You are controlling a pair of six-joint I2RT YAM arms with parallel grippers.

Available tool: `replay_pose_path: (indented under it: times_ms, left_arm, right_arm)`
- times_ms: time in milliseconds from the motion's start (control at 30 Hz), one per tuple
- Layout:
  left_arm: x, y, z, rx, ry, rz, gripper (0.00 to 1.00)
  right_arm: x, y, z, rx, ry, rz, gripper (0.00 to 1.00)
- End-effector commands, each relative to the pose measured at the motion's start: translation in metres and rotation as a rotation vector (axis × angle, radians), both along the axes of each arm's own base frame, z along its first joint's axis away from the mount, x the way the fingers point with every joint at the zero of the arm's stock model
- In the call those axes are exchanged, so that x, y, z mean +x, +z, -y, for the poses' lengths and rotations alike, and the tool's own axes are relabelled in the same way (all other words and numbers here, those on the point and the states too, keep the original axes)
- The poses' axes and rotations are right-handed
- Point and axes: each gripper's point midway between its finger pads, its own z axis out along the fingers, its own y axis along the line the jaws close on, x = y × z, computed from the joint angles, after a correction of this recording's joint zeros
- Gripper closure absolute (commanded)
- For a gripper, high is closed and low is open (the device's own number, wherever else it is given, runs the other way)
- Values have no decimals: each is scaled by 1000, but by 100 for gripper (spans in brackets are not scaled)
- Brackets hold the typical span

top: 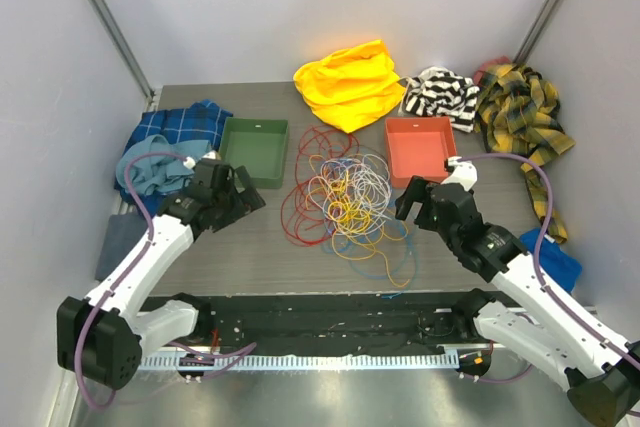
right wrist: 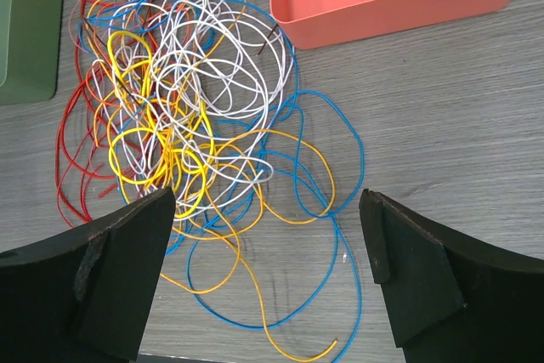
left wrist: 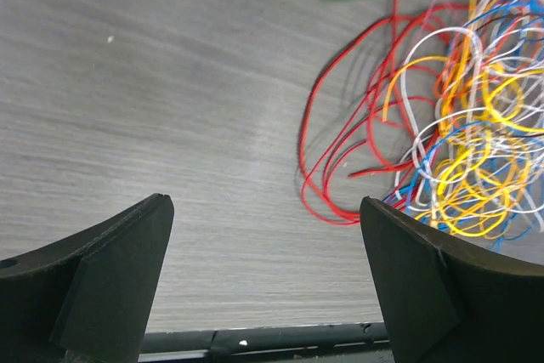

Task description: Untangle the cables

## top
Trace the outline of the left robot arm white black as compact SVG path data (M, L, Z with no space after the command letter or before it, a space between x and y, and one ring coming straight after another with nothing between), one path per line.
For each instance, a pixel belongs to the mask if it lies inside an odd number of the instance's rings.
M114 391L141 361L170 342L205 344L213 332L211 304L179 293L161 307L141 308L168 268L205 231L217 232L264 207L243 166L204 157L182 190L169 195L146 233L115 270L85 297L67 297L56 313L57 362L80 380Z

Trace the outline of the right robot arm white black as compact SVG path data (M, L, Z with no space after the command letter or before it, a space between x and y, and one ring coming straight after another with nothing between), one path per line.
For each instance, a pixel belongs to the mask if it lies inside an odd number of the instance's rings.
M494 340L544 372L594 426L615 426L639 402L639 345L607 327L537 265L507 229L488 223L472 191L413 177L396 201L403 220L437 233L459 263L516 301L522 319L475 289L451 318L457 338Z

